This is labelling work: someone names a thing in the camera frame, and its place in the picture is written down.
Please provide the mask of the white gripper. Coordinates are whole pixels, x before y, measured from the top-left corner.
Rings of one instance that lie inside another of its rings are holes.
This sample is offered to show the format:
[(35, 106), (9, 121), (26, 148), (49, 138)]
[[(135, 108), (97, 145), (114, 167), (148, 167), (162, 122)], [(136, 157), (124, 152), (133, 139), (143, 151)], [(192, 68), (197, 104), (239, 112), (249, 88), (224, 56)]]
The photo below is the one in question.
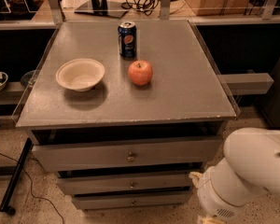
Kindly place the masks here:
[(189, 178), (197, 188), (197, 195), (202, 209), (209, 216), (198, 216), (197, 224), (226, 224), (223, 220), (230, 220), (238, 216), (245, 207), (233, 205), (224, 201), (216, 192), (211, 182), (212, 168), (207, 169), (203, 174), (190, 172)]

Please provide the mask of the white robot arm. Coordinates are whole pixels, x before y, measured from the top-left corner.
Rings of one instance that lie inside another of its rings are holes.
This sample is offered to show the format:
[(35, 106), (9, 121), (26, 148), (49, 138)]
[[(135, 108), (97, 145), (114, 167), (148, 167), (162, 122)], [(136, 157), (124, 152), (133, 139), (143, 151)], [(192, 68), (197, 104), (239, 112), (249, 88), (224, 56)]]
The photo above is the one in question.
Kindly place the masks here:
[(226, 138), (223, 153), (217, 165), (189, 174), (206, 213), (197, 224), (225, 224), (253, 199), (280, 197), (280, 130), (239, 129)]

